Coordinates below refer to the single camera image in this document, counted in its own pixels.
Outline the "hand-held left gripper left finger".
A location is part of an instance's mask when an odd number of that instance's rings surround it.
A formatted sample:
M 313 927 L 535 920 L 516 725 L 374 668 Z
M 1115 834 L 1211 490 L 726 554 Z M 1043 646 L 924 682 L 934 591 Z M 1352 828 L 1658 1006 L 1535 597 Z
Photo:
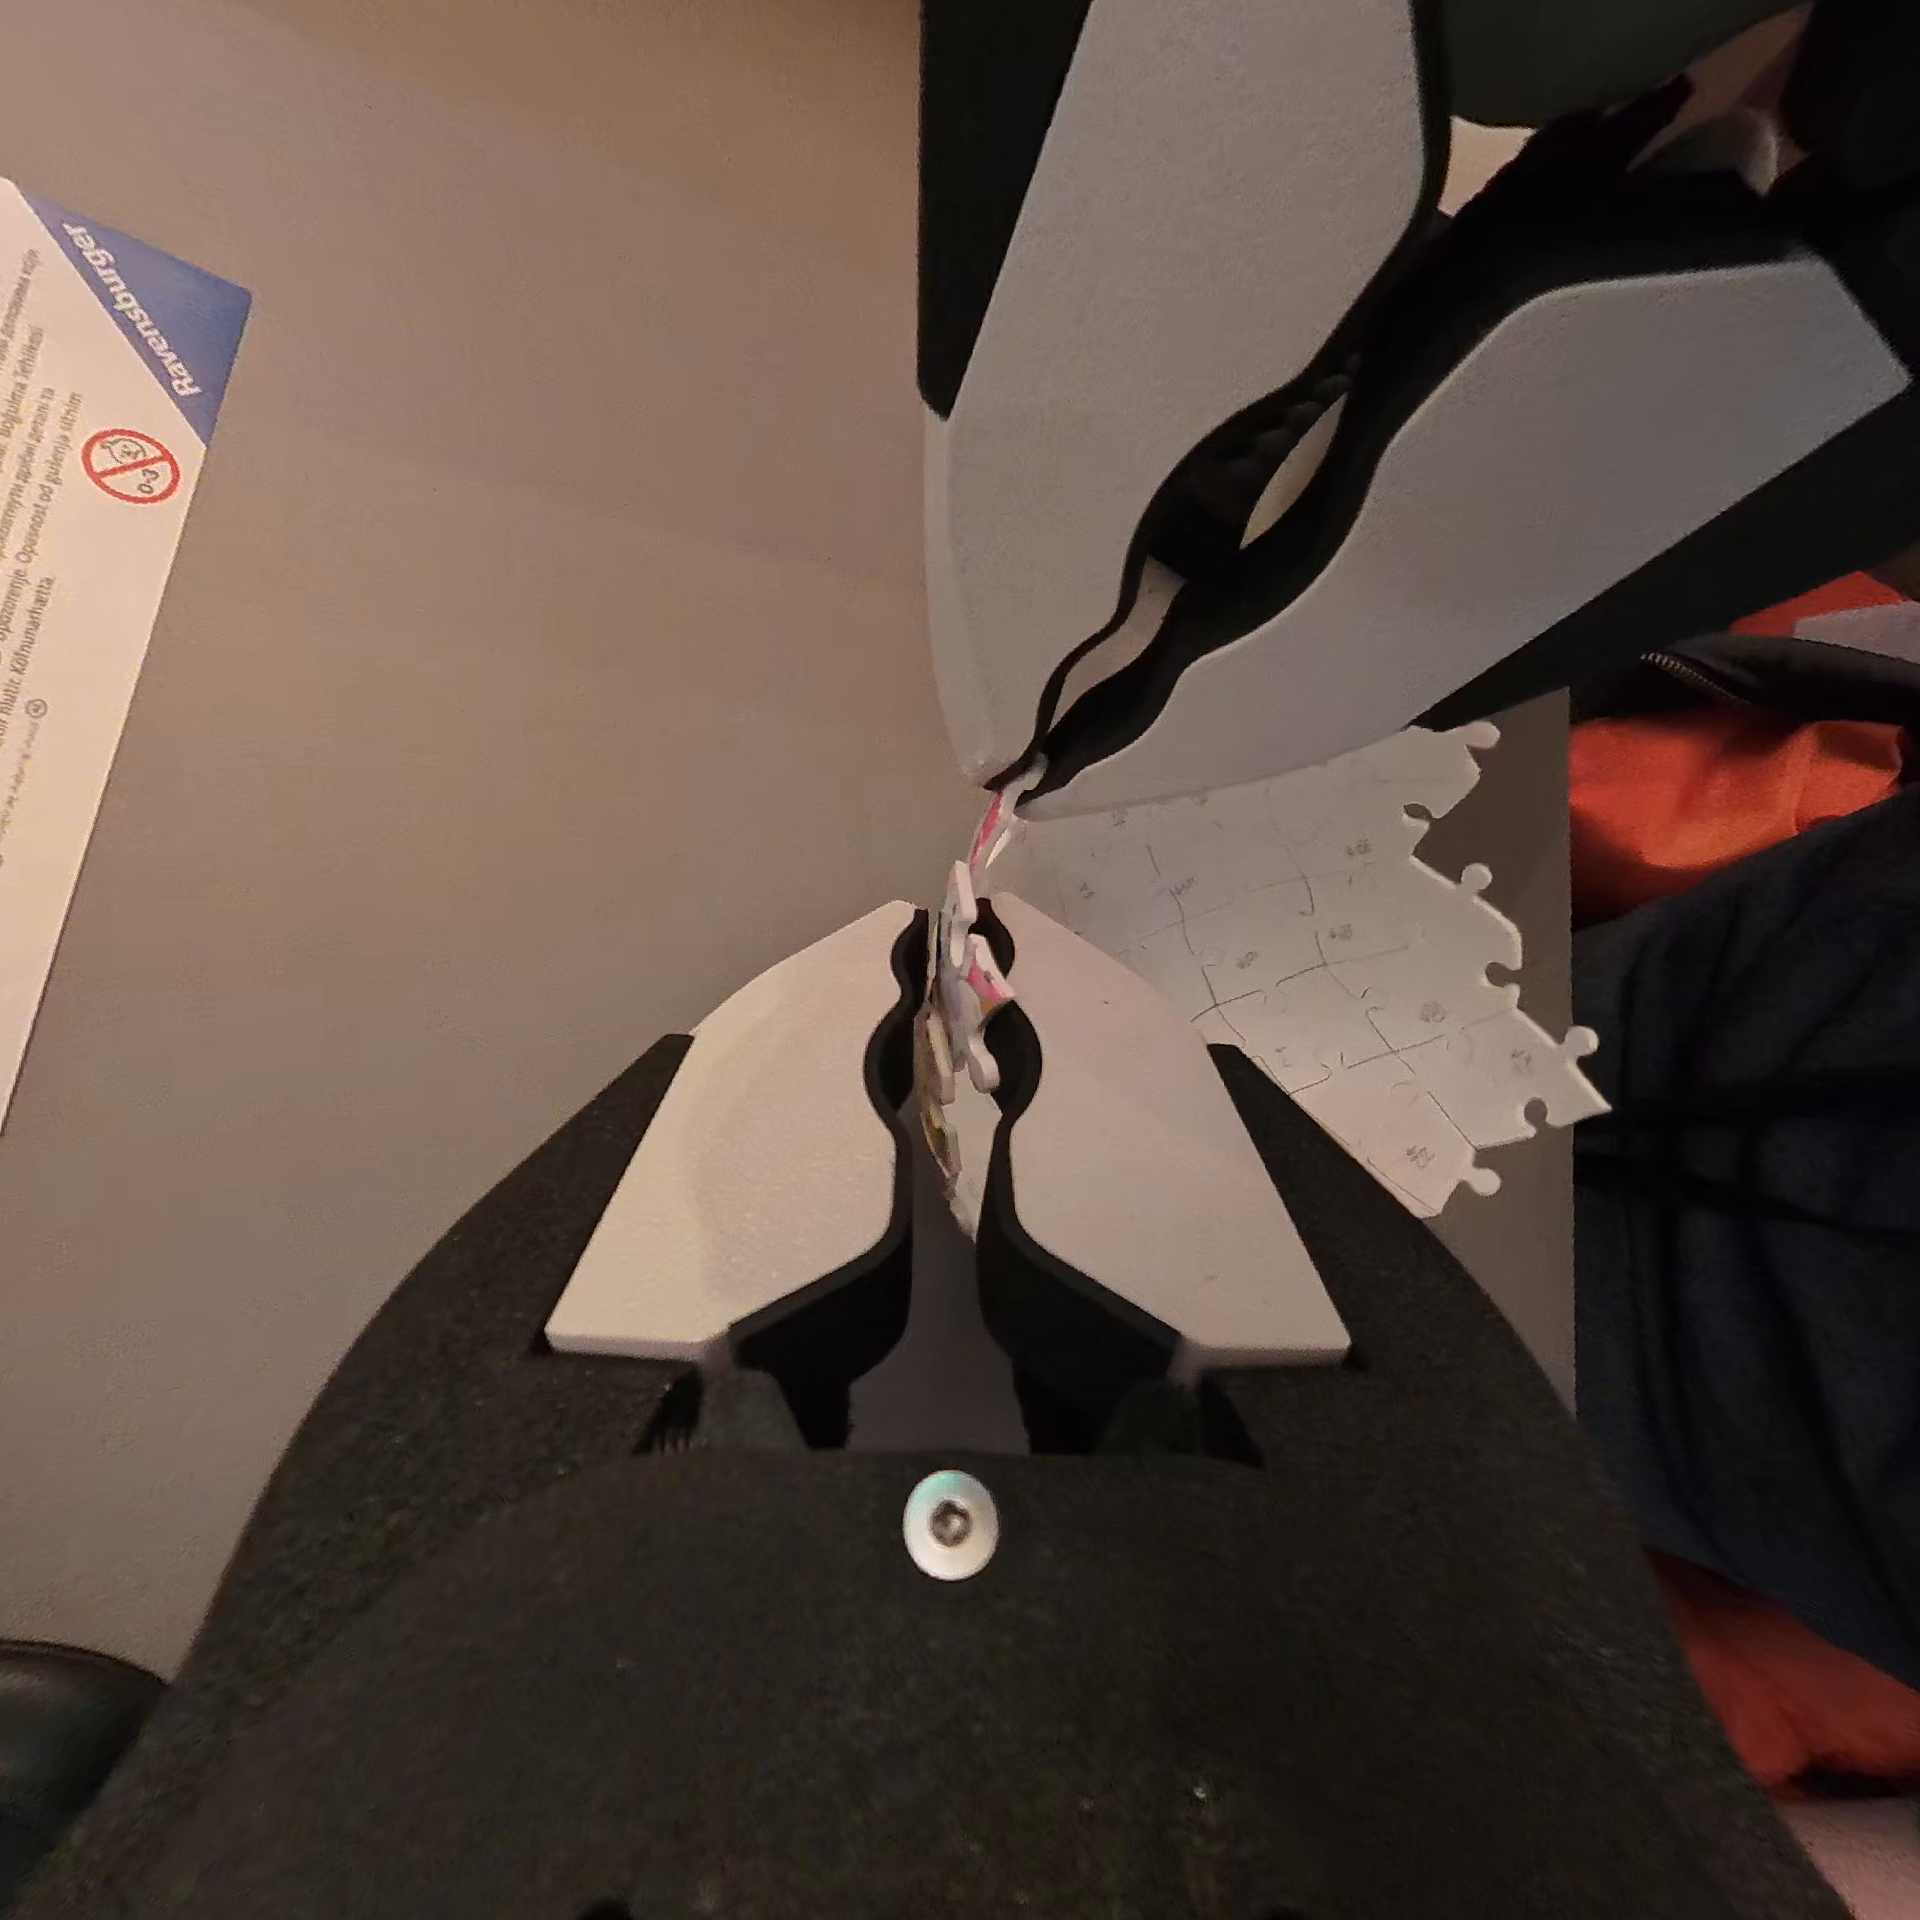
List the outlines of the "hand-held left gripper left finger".
M 886 902 L 691 1028 L 550 1348 L 763 1373 L 804 1440 L 849 1437 L 852 1384 L 911 1309 L 926 946 L 928 911 Z

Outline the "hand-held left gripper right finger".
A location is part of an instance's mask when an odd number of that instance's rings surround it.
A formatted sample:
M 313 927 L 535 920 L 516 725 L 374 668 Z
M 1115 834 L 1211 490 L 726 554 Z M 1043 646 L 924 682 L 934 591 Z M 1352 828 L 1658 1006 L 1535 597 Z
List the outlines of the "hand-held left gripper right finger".
M 980 908 L 1014 999 L 976 1223 L 988 1332 L 1043 1428 L 1097 1440 L 1139 1386 L 1324 1369 L 1353 1338 L 1210 1044 L 1016 893 Z

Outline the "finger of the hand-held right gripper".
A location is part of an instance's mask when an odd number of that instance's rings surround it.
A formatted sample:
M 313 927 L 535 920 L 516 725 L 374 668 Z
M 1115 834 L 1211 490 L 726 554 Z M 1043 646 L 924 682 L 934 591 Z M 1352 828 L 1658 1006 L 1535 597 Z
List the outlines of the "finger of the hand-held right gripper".
M 964 777 L 1038 748 L 1200 449 L 1334 369 L 1435 208 L 1447 64 L 1443 5 L 924 5 L 924 562 Z
M 1377 745 L 1912 377 L 1834 268 L 1592 279 L 1499 320 L 1388 440 L 1334 558 L 1200 655 L 1043 822 Z

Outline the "half built puzzle ball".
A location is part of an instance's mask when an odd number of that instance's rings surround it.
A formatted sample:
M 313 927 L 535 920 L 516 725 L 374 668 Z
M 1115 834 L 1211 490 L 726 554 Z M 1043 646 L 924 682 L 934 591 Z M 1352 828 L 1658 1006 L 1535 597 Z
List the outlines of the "half built puzzle ball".
M 1610 1113 L 1586 1025 L 1520 1002 L 1522 934 L 1419 844 L 1482 777 L 1498 721 L 1206 794 L 1027 822 L 980 902 L 1016 893 L 1121 960 L 1206 1042 L 1233 1044 L 1407 1212 L 1499 1188 L 1482 1152 Z

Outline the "small curved puzzle piece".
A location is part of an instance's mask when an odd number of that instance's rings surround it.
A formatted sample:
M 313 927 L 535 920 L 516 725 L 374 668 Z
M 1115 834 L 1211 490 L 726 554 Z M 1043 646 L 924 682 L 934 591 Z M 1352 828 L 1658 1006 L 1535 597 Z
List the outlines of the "small curved puzzle piece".
M 974 830 L 969 850 L 964 856 L 952 863 L 946 896 L 944 896 L 944 914 L 948 918 L 963 920 L 967 925 L 976 918 L 976 902 L 980 898 L 980 888 L 995 856 L 1006 850 L 1006 845 L 1019 832 L 1019 804 L 1024 802 L 1027 793 L 1031 793 L 1047 772 L 1047 756 L 1031 754 L 1030 760 L 1009 774 L 991 794 L 991 802 Z

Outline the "black round ball stand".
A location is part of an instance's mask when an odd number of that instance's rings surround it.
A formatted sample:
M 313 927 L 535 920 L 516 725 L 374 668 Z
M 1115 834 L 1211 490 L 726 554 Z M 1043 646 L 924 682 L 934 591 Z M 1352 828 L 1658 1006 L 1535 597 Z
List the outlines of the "black round ball stand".
M 91 1806 L 168 1679 L 91 1647 L 2 1640 L 2 1877 L 24 1880 Z

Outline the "black jacket with orange lining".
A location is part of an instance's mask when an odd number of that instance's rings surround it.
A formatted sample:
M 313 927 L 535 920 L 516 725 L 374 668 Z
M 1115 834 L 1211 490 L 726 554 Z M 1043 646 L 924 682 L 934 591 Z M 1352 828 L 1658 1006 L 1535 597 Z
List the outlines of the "black jacket with orange lining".
M 1811 828 L 1918 797 L 1916 748 L 1916 589 L 1883 574 L 1842 575 L 1582 687 L 1569 742 L 1575 936 Z M 1704 1693 L 1767 1789 L 1916 1794 L 1916 1686 L 1780 1602 L 1643 1545 Z

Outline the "person's dark blue shirt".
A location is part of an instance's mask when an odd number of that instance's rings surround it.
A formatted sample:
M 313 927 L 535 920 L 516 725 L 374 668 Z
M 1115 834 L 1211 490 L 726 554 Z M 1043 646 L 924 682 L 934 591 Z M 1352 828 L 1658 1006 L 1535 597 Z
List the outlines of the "person's dark blue shirt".
M 1577 1417 L 1660 1552 L 1918 1679 L 1918 797 L 1586 927 Z

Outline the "white instruction leaflet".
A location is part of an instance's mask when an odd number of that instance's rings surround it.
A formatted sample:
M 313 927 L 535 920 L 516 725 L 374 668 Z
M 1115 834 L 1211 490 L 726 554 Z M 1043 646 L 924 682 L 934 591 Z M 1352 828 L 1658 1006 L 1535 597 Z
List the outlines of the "white instruction leaflet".
M 4 1113 L 249 309 L 2 180 Z

